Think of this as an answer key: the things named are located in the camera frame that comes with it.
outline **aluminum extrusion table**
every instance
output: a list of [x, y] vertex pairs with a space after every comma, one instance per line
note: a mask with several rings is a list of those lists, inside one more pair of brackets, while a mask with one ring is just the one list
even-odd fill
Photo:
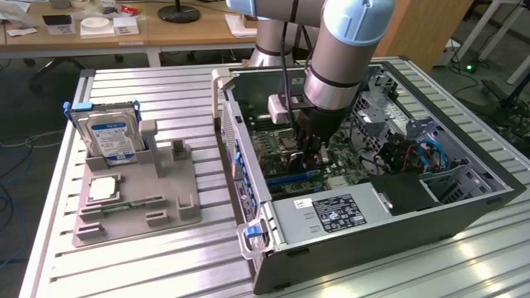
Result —
[[[387, 60], [524, 185], [530, 161], [421, 70]], [[193, 148], [201, 207], [197, 225], [74, 248], [72, 229], [85, 146], [68, 124], [26, 268], [21, 297], [253, 297], [239, 254], [211, 118], [211, 71], [237, 65], [101, 70], [80, 78], [74, 102], [140, 101], [161, 145]], [[424, 110], [399, 89], [399, 101]], [[455, 237], [260, 297], [506, 297], [530, 293], [530, 191]]]

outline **motherboard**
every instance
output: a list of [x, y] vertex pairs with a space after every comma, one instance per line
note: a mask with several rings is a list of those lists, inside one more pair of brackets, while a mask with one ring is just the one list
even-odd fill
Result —
[[289, 159], [300, 154], [292, 129], [253, 131], [251, 139], [273, 200], [355, 185], [371, 175], [343, 132], [331, 138], [327, 164], [308, 171], [288, 168]]

